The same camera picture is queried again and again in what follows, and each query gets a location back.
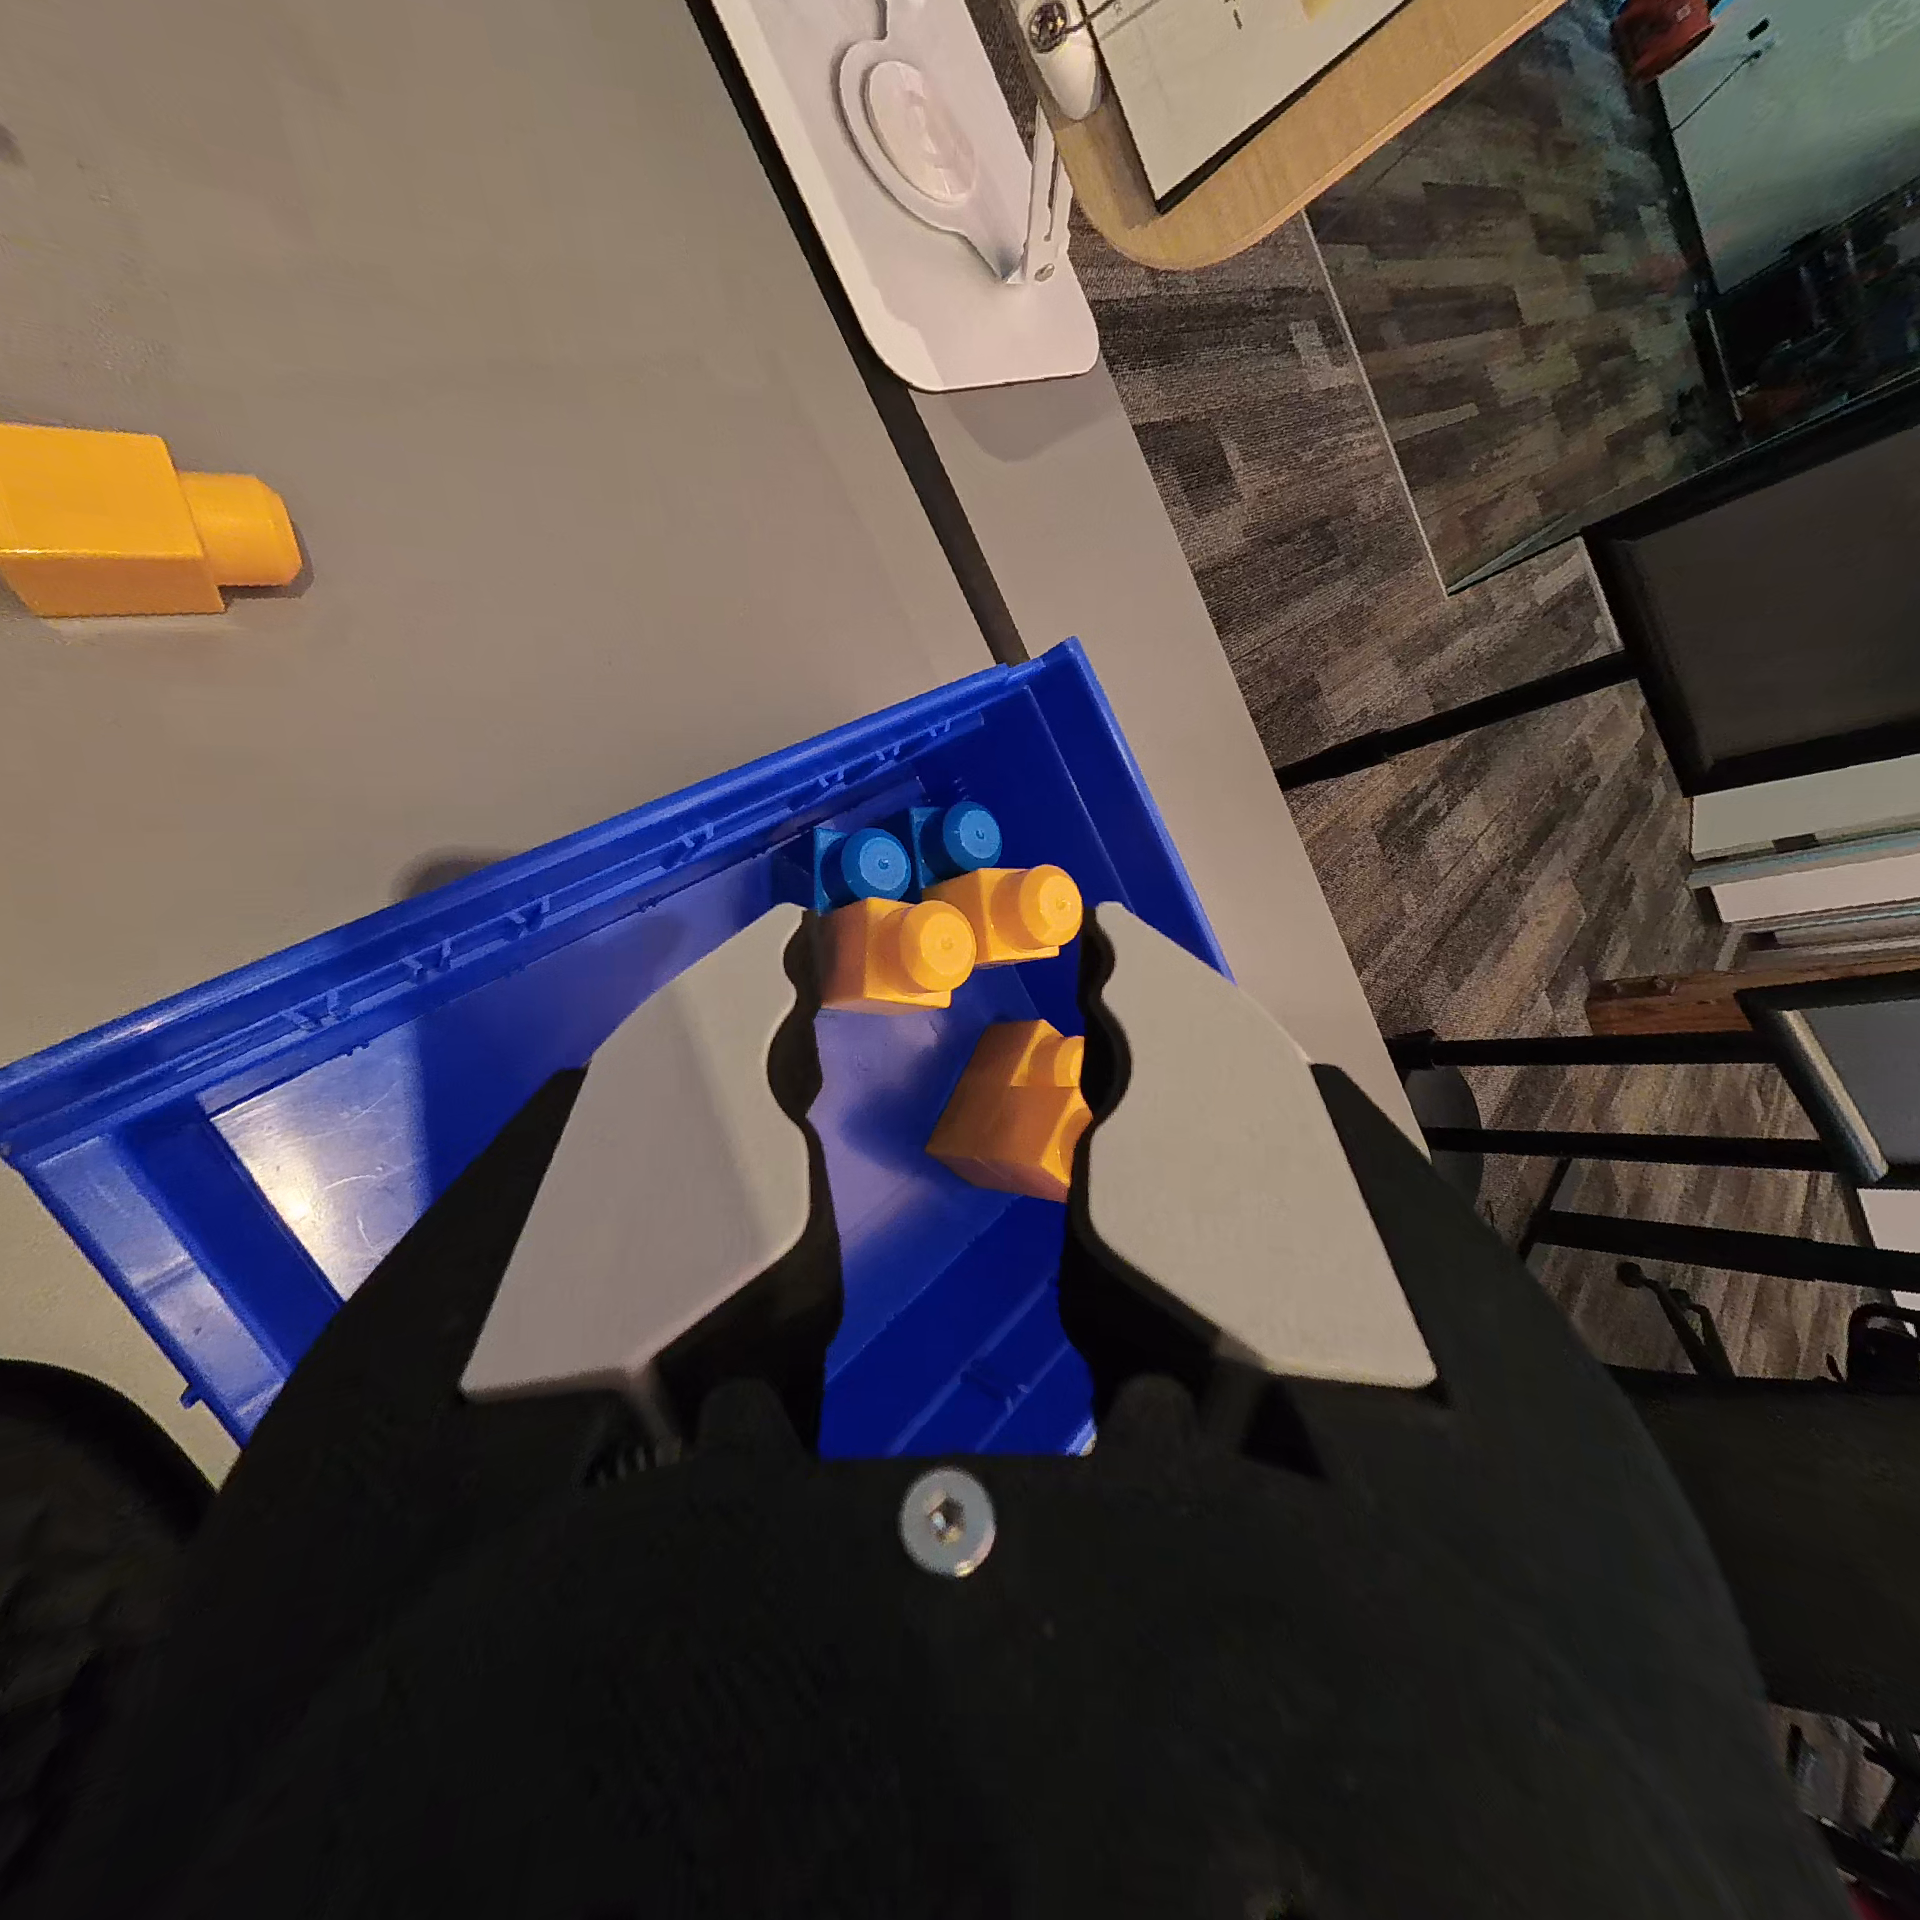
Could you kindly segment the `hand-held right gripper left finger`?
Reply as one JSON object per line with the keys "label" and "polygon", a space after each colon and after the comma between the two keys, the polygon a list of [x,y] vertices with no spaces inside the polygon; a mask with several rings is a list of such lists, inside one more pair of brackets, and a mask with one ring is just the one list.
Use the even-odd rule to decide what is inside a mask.
{"label": "hand-held right gripper left finger", "polygon": [[462,1375],[471,1404],[627,1402],[653,1448],[765,1385],[820,1443],[842,1239],[810,1111],[819,921],[777,903],[591,1057]]}

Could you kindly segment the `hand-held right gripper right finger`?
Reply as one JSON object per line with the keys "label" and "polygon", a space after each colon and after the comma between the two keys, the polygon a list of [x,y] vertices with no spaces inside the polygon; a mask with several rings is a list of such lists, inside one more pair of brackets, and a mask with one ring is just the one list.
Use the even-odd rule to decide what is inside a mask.
{"label": "hand-held right gripper right finger", "polygon": [[1438,1367],[1303,1047],[1131,907],[1079,943],[1065,1333],[1106,1440],[1166,1379],[1239,1443],[1287,1383],[1423,1392]]}

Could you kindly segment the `yellow two-stud building block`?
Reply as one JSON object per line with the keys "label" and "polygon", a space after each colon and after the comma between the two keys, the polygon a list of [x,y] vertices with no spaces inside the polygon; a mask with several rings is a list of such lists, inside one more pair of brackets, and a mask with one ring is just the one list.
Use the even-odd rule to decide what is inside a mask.
{"label": "yellow two-stud building block", "polygon": [[1079,1087],[1006,1083],[964,1075],[926,1152],[963,1183],[1062,1205],[1073,1157],[1093,1120]]}

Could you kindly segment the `blue plastic bin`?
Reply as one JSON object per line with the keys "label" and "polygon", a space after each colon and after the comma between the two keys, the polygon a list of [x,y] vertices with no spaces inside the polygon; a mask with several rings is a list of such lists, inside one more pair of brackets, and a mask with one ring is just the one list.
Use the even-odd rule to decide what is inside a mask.
{"label": "blue plastic bin", "polygon": [[[325,1322],[556,1073],[782,898],[815,832],[978,803],[1219,973],[1199,897],[1077,640],[649,801],[13,1064],[5,1163],[237,1443]],[[926,1155],[978,1036],[1068,1036],[1077,946],[930,1016],[822,1016],[845,1313],[825,1456],[1073,1453],[1065,1210]]]}

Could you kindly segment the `black metal frame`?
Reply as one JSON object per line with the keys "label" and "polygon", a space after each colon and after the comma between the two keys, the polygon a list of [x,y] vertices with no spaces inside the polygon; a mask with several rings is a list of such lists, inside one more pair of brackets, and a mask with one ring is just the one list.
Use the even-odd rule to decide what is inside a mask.
{"label": "black metal frame", "polygon": [[[1878,1184],[1892,1172],[1843,1083],[1812,1067],[1809,1047],[1787,1040],[1785,1023],[1746,1031],[1676,1031],[1660,1036],[1443,1040],[1414,1031],[1388,1042],[1401,1079],[1461,1067],[1639,1067],[1639,1065],[1771,1065],[1790,1081],[1814,1125],[1814,1139],[1655,1136],[1605,1131],[1509,1130],[1423,1120],[1426,1144],[1468,1159],[1545,1159],[1571,1171],[1577,1162],[1637,1167],[1818,1171],[1849,1186]],[[1917,1256],[1867,1243],[1804,1239],[1645,1216],[1571,1212],[1554,1202],[1556,1184],[1533,1210],[1519,1239],[1524,1256],[1569,1249],[1626,1261],[1695,1265],[1770,1280],[1822,1282],[1849,1290],[1916,1293]]]}

